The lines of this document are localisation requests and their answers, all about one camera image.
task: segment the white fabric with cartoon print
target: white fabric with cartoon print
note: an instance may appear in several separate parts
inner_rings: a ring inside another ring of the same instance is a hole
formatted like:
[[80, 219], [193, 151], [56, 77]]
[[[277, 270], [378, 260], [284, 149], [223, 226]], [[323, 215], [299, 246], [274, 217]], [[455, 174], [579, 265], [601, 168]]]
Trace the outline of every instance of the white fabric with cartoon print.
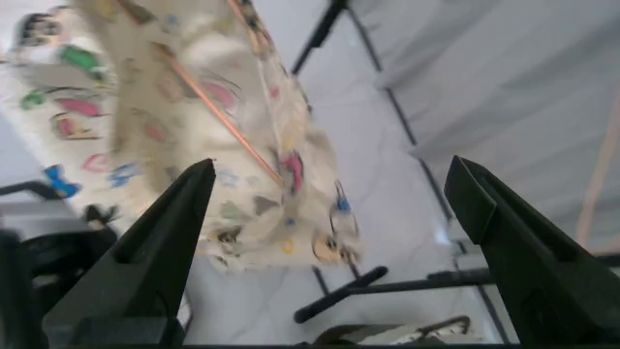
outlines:
[[249, 1], [72, 5], [15, 23], [0, 108], [73, 208], [113, 208], [109, 224], [122, 233], [178, 174], [211, 158], [216, 185], [197, 252], [217, 268], [358, 258], [334, 153]]

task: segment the floor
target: floor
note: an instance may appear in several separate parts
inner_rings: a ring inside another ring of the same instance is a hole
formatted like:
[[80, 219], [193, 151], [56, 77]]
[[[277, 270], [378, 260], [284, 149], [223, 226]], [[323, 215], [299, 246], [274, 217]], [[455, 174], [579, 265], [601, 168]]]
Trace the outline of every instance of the floor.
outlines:
[[[255, 0], [288, 67], [321, 15], [320, 0]], [[389, 267], [381, 282], [424, 278], [453, 268], [441, 209], [385, 95], [373, 87], [375, 71], [347, 16], [299, 79], [316, 123], [330, 136], [341, 180], [365, 244], [359, 270]], [[37, 164], [0, 120], [0, 158], [15, 164], [0, 184], [41, 177]], [[352, 280], [347, 268], [322, 268], [330, 288]], [[450, 289], [344, 300], [306, 324], [293, 313], [322, 295], [310, 268], [224, 275], [204, 258], [194, 261], [187, 285], [194, 319], [187, 343], [294, 344], [313, 341], [345, 324], [427, 325], [466, 314], [489, 341], [496, 336], [470, 289]]]

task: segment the orange cord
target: orange cord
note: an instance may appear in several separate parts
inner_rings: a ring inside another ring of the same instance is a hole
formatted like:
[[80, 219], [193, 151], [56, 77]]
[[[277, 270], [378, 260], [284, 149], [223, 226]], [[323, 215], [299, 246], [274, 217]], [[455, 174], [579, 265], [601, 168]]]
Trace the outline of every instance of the orange cord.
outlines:
[[[138, 19], [134, 16], [134, 14], [127, 9], [122, 1], [116, 1], [117, 4], [123, 9], [123, 11], [132, 19], [134, 24], [138, 24]], [[269, 164], [263, 159], [263, 157], [252, 147], [251, 144], [243, 137], [243, 135], [234, 127], [234, 125], [228, 120], [228, 118], [219, 111], [213, 102], [206, 97], [204, 92], [202, 92], [200, 86], [196, 83], [196, 81], [192, 78], [192, 76], [183, 68], [183, 66], [174, 58], [174, 54], [163, 44], [159, 43], [151, 43], [156, 49], [158, 49], [162, 55], [166, 58], [168, 63], [172, 66], [172, 68], [176, 71], [176, 73], [187, 83], [194, 92], [202, 99], [202, 101], [208, 106], [208, 108], [217, 116], [220, 121], [226, 126], [226, 128], [232, 133], [232, 135], [252, 154], [252, 156], [259, 162], [259, 165], [271, 176], [271, 178], [280, 186], [284, 187], [284, 180], [282, 176], [273, 171]]]

